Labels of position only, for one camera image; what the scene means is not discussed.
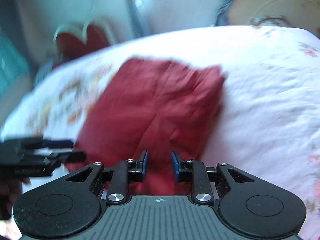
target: heart-shaped pillow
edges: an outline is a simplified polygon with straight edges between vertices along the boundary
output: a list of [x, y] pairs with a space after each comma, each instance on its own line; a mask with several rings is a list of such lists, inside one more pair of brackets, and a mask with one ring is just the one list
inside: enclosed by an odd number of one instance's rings
[[59, 53], [70, 59], [117, 43], [106, 20], [88, 21], [83, 28], [75, 24], [61, 25], [54, 35], [54, 41]]

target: crosshair marking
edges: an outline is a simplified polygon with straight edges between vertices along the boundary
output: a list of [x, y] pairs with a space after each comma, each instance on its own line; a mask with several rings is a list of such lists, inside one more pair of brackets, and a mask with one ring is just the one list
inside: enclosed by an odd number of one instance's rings
[[157, 198], [155, 201], [157, 201], [159, 204], [161, 204], [165, 200], [163, 198]]

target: black circular pad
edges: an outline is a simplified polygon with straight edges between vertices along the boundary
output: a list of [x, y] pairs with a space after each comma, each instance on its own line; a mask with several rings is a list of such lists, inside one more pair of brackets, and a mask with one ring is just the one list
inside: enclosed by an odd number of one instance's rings
[[272, 196], [258, 195], [247, 200], [247, 209], [261, 217], [272, 217], [283, 210], [283, 203]]
[[82, 183], [68, 187], [48, 183], [17, 199], [12, 214], [23, 235], [62, 238], [89, 227], [100, 214], [100, 202]]
[[72, 199], [60, 194], [44, 196], [36, 202], [36, 209], [40, 213], [49, 216], [57, 216], [66, 213], [72, 206]]

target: red fabric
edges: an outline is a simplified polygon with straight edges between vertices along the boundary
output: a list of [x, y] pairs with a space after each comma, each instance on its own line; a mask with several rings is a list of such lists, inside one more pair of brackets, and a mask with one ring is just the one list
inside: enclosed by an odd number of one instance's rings
[[105, 166], [137, 159], [147, 150], [146, 181], [133, 183], [130, 193], [186, 194], [188, 185], [173, 180], [170, 153], [200, 158], [223, 82], [217, 66], [194, 70], [177, 62], [130, 59], [90, 111], [76, 149], [87, 152], [86, 165], [99, 161]]

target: metal screw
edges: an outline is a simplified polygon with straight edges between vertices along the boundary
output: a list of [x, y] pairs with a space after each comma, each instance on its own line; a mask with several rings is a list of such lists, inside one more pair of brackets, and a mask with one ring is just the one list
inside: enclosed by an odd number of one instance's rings
[[124, 199], [124, 196], [120, 193], [113, 193], [108, 196], [108, 199], [113, 201], [113, 202], [118, 202]]
[[200, 193], [196, 196], [196, 199], [199, 201], [209, 201], [212, 199], [212, 197], [207, 193]]

